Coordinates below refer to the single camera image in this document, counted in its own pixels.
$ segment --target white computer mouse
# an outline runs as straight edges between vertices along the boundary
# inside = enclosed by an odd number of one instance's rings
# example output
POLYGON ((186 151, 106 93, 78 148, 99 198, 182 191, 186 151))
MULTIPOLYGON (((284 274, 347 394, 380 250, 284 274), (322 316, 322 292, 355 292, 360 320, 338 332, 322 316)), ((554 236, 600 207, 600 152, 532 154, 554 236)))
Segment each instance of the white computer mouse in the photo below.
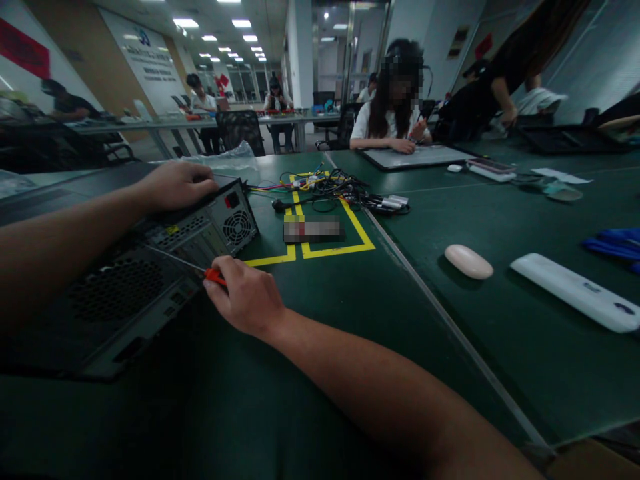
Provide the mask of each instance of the white computer mouse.
POLYGON ((493 275, 491 264, 464 245, 448 246, 445 257, 454 267, 473 279, 484 280, 493 275))

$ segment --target hand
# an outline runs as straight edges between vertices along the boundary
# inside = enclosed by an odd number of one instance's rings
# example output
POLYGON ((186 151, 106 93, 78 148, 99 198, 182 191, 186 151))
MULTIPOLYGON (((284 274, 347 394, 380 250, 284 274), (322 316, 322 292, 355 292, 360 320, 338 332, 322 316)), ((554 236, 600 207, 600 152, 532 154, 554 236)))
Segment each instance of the hand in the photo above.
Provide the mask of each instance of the hand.
POLYGON ((422 140, 422 138, 424 138, 425 136, 426 129, 427 121, 425 119, 422 119, 418 123, 416 123, 413 127, 413 130, 411 130, 411 137, 416 141, 422 140))
POLYGON ((203 284, 220 315, 232 326, 262 337, 284 319, 287 308, 271 274, 229 256, 217 257, 211 268, 222 272, 229 292, 209 280, 203 284))
POLYGON ((517 119, 518 109, 510 108, 508 110, 505 110, 505 112, 502 114, 502 117, 500 117, 500 122, 502 123, 504 128, 510 129, 511 127, 515 126, 517 119))
POLYGON ((148 213, 178 210, 218 191, 209 167, 189 162, 168 162, 130 187, 148 213))
POLYGON ((387 145, 400 153, 413 153, 415 143, 407 139, 387 139, 387 145))

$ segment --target red banner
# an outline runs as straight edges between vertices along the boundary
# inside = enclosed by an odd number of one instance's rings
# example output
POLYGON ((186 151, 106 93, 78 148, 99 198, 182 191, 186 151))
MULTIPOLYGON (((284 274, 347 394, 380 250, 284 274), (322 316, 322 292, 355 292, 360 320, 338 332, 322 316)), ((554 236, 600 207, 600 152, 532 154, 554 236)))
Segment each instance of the red banner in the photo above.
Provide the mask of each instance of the red banner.
POLYGON ((484 57, 485 53, 491 50, 492 46, 493 37, 491 36, 491 34, 488 34, 475 48, 475 59, 480 60, 482 57, 484 57))
POLYGON ((2 19, 0 19, 0 55, 36 77, 48 79, 51 76, 49 49, 2 19))

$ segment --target ventilation holes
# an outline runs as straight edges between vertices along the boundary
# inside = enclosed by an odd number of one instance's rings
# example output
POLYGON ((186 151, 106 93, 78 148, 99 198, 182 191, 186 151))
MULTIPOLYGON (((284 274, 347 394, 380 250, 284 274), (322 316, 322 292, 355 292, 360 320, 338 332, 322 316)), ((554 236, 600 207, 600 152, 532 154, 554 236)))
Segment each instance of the ventilation holes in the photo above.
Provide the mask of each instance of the ventilation holes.
POLYGON ((251 222, 246 212, 240 210, 225 220, 222 231, 229 242, 240 245, 251 234, 251 222))
POLYGON ((90 323, 121 321, 138 313, 163 290, 154 263, 118 261, 76 282, 69 294, 75 318, 90 323))
POLYGON ((158 246, 167 247, 172 243, 178 242, 179 240, 184 238, 186 234, 194 230, 200 229, 204 225, 206 220, 207 218, 204 215, 193 218, 188 224, 180 227, 180 230, 178 230, 176 233, 174 233, 173 235, 167 235, 166 238, 164 238, 164 240, 158 242, 158 246))

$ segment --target red screwdriver handle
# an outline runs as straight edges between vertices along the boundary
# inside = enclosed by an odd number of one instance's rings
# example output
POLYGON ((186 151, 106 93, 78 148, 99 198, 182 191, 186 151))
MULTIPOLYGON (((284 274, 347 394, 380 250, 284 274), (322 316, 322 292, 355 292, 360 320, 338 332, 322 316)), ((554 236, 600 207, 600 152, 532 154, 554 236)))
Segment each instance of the red screwdriver handle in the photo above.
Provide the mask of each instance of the red screwdriver handle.
POLYGON ((220 270, 207 269, 205 271, 205 276, 207 280, 214 281, 216 283, 219 283, 220 285, 224 285, 225 287, 227 286, 227 282, 224 279, 220 278, 220 270))

